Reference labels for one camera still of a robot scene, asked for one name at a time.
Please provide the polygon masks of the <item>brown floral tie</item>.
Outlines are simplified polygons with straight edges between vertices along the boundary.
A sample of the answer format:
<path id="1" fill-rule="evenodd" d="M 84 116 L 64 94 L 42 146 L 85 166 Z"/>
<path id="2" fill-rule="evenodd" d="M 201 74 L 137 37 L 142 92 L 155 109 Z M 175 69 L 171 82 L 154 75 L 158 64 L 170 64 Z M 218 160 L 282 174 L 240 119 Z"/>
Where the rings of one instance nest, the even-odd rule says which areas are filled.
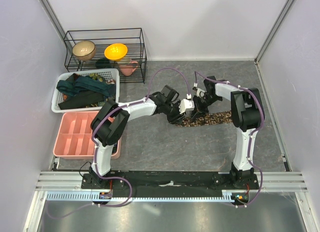
<path id="1" fill-rule="evenodd" d="M 176 126 L 178 127 L 200 127 L 211 126 L 220 124 L 232 123 L 232 112 L 224 111 L 217 113 L 206 113 L 196 117 L 185 117 L 179 121 Z"/>

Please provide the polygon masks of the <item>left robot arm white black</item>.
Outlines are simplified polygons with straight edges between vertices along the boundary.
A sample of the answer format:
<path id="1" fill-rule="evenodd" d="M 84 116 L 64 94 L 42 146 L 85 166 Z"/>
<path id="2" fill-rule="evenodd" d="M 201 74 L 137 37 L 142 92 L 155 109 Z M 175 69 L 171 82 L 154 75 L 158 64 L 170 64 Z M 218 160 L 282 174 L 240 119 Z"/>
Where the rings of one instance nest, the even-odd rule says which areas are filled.
<path id="1" fill-rule="evenodd" d="M 162 91 L 140 100 L 116 103 L 106 102 L 91 122 L 92 141 L 95 144 L 93 162 L 89 169 L 92 183 L 99 189 L 110 183 L 111 156 L 114 144 L 122 137 L 127 123 L 146 116 L 166 115 L 170 124 L 182 122 L 186 112 L 181 109 L 179 93 L 166 85 Z"/>

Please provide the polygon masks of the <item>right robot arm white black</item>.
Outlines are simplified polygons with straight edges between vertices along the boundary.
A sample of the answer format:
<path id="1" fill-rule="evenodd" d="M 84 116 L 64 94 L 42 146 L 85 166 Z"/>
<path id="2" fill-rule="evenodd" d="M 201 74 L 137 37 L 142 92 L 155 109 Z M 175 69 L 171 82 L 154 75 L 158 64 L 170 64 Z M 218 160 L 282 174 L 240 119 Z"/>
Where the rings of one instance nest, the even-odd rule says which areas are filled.
<path id="1" fill-rule="evenodd" d="M 232 85 L 227 80 L 216 80 L 214 76 L 203 80 L 205 90 L 193 84 L 194 118 L 209 112 L 208 107 L 216 101 L 228 100 L 233 125 L 236 127 L 236 152 L 228 174 L 217 179 L 217 184 L 229 184 L 235 189 L 258 189 L 259 182 L 253 166 L 254 144 L 257 133 L 265 121 L 260 92 L 257 88 Z"/>

